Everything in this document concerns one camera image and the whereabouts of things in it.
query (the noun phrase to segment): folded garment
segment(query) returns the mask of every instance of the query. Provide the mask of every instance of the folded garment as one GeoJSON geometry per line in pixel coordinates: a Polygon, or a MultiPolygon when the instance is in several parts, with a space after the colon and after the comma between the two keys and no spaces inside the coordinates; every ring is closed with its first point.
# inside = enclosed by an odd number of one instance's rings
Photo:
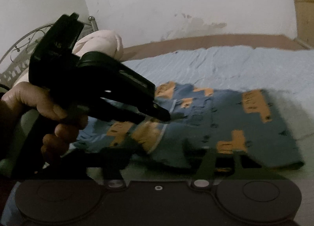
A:
{"type": "Polygon", "coordinates": [[[88,152],[104,147],[133,147],[134,160],[195,170],[206,149],[232,154],[242,150],[270,168],[303,166],[286,123],[266,90],[238,92],[168,82],[156,90],[156,103],[171,122],[103,122],[89,118],[74,145],[88,152]]]}
{"type": "MultiPolygon", "coordinates": [[[[120,60],[123,56],[122,39],[115,31],[99,30],[77,41],[72,53],[82,57],[89,51],[99,51],[120,60]]],[[[28,68],[23,71],[14,86],[23,81],[29,82],[28,68]]]]}

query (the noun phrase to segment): round black disc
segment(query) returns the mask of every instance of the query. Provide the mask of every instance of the round black disc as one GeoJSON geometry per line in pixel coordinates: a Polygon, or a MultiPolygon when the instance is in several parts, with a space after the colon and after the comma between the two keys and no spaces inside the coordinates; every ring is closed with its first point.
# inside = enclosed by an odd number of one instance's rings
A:
{"type": "Polygon", "coordinates": [[[238,218],[259,223],[278,222],[293,217],[302,195],[289,180],[223,180],[216,197],[238,218]]]}
{"type": "Polygon", "coordinates": [[[93,180],[27,180],[18,187],[15,202],[32,220],[60,223],[88,213],[100,196],[93,180]]]}

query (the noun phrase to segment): wall stain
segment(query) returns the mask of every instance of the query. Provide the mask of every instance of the wall stain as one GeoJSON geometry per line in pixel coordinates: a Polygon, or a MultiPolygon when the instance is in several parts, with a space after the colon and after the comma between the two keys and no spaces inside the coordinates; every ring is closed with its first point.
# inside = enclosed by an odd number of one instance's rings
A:
{"type": "Polygon", "coordinates": [[[202,18],[191,18],[188,22],[183,24],[179,30],[173,30],[167,32],[166,35],[162,36],[163,40],[177,39],[185,37],[201,37],[210,36],[215,34],[222,34],[221,29],[225,28],[227,23],[204,23],[202,18]]]}

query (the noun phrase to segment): headboard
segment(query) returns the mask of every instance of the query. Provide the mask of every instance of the headboard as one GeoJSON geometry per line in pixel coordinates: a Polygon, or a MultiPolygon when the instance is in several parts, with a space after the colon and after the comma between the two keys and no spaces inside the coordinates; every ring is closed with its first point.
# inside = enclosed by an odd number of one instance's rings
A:
{"type": "MultiPolygon", "coordinates": [[[[84,23],[79,39],[82,37],[98,31],[97,23],[93,16],[89,16],[89,23],[84,23]]],[[[29,66],[29,59],[32,55],[36,45],[40,42],[46,32],[52,27],[54,23],[50,23],[38,27],[31,32],[24,35],[0,59],[0,69],[5,69],[0,73],[0,84],[12,88],[15,81],[29,66]]]]}

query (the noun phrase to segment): white wall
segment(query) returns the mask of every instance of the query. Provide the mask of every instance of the white wall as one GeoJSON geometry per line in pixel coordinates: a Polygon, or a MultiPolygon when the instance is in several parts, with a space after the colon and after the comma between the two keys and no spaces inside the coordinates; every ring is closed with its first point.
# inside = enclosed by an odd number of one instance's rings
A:
{"type": "MultiPolygon", "coordinates": [[[[0,0],[0,58],[23,35],[73,12],[87,21],[85,0],[0,0]]],[[[0,72],[7,64],[1,64],[0,72]]]]}
{"type": "Polygon", "coordinates": [[[293,0],[86,0],[124,46],[224,33],[297,35],[293,0]]]}

